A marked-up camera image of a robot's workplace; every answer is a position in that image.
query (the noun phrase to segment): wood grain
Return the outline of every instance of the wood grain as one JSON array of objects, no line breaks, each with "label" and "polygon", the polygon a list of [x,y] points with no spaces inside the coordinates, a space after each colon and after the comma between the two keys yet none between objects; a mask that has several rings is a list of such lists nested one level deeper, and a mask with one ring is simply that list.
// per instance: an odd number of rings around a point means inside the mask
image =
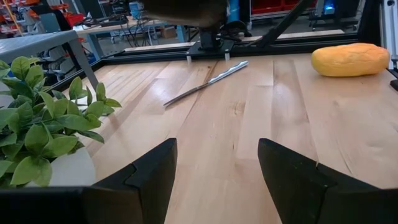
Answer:
[{"label": "wood grain", "polygon": [[[242,60],[246,68],[162,106]],[[115,65],[96,75],[123,105],[97,130],[105,144],[84,141],[98,180],[177,138],[166,223],[280,223],[257,159],[259,138],[377,187],[398,187],[398,93],[387,71],[321,77],[303,54]]]}]

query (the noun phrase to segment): white planter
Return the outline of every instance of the white planter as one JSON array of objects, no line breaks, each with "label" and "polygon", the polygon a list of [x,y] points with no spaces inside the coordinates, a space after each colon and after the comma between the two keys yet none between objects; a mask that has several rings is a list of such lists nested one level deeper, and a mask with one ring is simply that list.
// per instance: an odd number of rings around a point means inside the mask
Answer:
[{"label": "white planter", "polygon": [[[52,163],[52,177],[49,186],[90,186],[96,181],[95,167],[85,148],[77,150],[71,155],[63,155]],[[37,187],[30,182],[26,187]]]}]

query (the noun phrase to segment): wooden table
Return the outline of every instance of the wooden table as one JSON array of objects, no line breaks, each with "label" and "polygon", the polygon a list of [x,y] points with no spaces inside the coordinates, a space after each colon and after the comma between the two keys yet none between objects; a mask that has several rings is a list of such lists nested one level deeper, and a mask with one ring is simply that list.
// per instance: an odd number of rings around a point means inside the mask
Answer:
[{"label": "wooden table", "polygon": [[[129,19],[129,22],[126,24],[122,25],[115,25],[115,26],[107,26],[107,27],[101,27],[101,26],[96,26],[96,27],[85,27],[83,26],[75,26],[73,27],[73,30],[77,32],[78,35],[84,35],[85,39],[90,45],[91,50],[94,53],[94,56],[96,57],[97,60],[99,60],[103,55],[103,51],[101,48],[100,43],[98,42],[97,39],[97,34],[103,34],[103,33],[109,33],[111,31],[116,31],[116,30],[121,30],[122,33],[128,34],[128,29],[131,27],[134,27],[137,25],[137,19],[132,19],[131,16],[127,17]],[[167,23],[164,21],[160,20],[153,20],[145,23],[143,25],[144,27],[160,27],[160,26],[166,26]],[[177,26],[177,34],[178,34],[178,39],[181,42],[185,42],[185,34],[183,34],[184,30],[182,26]]]},{"label": "wooden table", "polygon": [[[248,67],[162,106],[243,60]],[[257,158],[259,138],[377,187],[398,187],[398,93],[386,70],[322,77],[302,54],[112,65],[96,75],[123,105],[97,130],[105,144],[85,141],[98,180],[177,138],[166,223],[280,223]]]}]

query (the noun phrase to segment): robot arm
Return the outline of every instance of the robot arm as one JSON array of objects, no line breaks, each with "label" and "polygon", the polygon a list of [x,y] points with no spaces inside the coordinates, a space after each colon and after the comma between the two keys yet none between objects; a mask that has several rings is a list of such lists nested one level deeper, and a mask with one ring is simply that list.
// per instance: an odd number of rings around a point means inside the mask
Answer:
[{"label": "robot arm", "polygon": [[176,25],[211,27],[226,16],[228,0],[139,0],[148,16]]}]

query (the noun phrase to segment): yellow sponge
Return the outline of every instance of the yellow sponge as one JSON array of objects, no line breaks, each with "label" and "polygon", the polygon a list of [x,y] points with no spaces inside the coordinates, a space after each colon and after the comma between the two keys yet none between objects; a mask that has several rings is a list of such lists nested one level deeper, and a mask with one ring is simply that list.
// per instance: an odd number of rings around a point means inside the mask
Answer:
[{"label": "yellow sponge", "polygon": [[355,77],[377,74],[388,67],[390,53],[374,44],[324,47],[312,53],[312,66],[328,77]]}]

